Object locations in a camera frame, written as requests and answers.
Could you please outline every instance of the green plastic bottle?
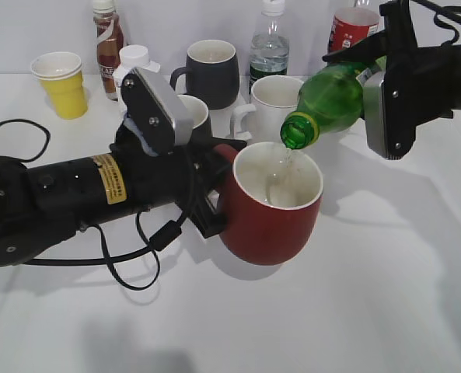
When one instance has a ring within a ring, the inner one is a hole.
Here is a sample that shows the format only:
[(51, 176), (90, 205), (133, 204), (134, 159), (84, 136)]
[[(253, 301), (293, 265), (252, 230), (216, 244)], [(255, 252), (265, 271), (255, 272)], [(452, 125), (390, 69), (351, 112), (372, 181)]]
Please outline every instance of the green plastic bottle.
[(303, 149), (326, 132), (349, 128), (363, 113), (363, 86), (380, 67), (356, 62), (331, 64), (299, 91), (299, 104), (281, 127), (287, 148)]

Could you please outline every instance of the white bottle cap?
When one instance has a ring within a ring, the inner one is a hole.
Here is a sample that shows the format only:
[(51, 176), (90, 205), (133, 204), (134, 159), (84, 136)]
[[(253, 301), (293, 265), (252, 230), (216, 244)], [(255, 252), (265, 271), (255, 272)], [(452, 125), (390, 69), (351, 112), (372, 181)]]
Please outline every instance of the white bottle cap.
[(120, 50), (120, 61), (125, 68), (145, 67), (151, 63), (149, 51), (143, 45), (127, 45)]
[(114, 0), (93, 0), (92, 6), (95, 13), (112, 13), (116, 10)]
[(263, 0), (263, 14), (281, 16), (285, 11), (285, 0)]

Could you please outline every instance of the white wall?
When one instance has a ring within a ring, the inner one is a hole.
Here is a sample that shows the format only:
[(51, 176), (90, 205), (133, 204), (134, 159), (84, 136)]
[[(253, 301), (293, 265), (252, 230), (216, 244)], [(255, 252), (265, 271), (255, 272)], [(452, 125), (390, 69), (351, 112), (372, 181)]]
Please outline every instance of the white wall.
[[(291, 33), (290, 73), (311, 75), (322, 66), (334, 10), (352, 0), (287, 0)], [(451, 0), (437, 0), (444, 5)], [(130, 41), (147, 45), (162, 72), (182, 65), (187, 46), (204, 38), (235, 44), (246, 72), (250, 38), (260, 0), (117, 0)], [(443, 38), (431, 13), (414, 6), (424, 44)], [(89, 0), (0, 0), (0, 72), (27, 72), (39, 54), (78, 53), (87, 73), (96, 73), (95, 33)]]

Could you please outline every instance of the yellow warning label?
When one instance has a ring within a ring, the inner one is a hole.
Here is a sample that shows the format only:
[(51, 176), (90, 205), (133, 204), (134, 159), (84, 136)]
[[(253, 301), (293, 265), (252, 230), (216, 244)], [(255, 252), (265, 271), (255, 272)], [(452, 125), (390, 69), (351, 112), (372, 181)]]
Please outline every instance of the yellow warning label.
[(92, 157), (97, 165), (100, 177), (106, 191), (107, 204), (119, 204), (127, 200), (127, 190), (124, 187), (120, 168), (111, 154), (102, 154)]

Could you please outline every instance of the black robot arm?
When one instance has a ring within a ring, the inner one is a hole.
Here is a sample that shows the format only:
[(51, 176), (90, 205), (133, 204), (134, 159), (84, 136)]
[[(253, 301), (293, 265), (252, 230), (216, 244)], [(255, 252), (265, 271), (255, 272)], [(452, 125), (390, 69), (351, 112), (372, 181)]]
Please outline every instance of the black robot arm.
[[(168, 203), (178, 204), (183, 213), (178, 221), (169, 221), (148, 240), (147, 252), (161, 251), (169, 245), (181, 233), (186, 218), (204, 237), (217, 235), (225, 228), (225, 216), (215, 211), (208, 194), (224, 180), (231, 165), (213, 148), (226, 143), (240, 150), (246, 143), (191, 137), (193, 122), (162, 77), (135, 69), (124, 82), (128, 79), (131, 81), (124, 84), (124, 98), (132, 115), (120, 125), (110, 153), (31, 169), (23, 163), (34, 159), (0, 157), (0, 267), (21, 263), (61, 265), (64, 261), (33, 258), (70, 239), (78, 230)], [(149, 120), (153, 117), (155, 124)], [(34, 122), (23, 121), (42, 129)], [(50, 134), (43, 131), (47, 146)], [(94, 263), (106, 261), (67, 262)]]
[(461, 24), (461, 7), (413, 1), (437, 12), (436, 25), (454, 30), (455, 37), (437, 47), (419, 47), (409, 0), (392, 0), (380, 6), (383, 31), (323, 58), (370, 64), (386, 56), (386, 70), (366, 82), (363, 96), (368, 146), (387, 159), (411, 150), (417, 126), (461, 110), (461, 45), (453, 45), (459, 33), (438, 17)]

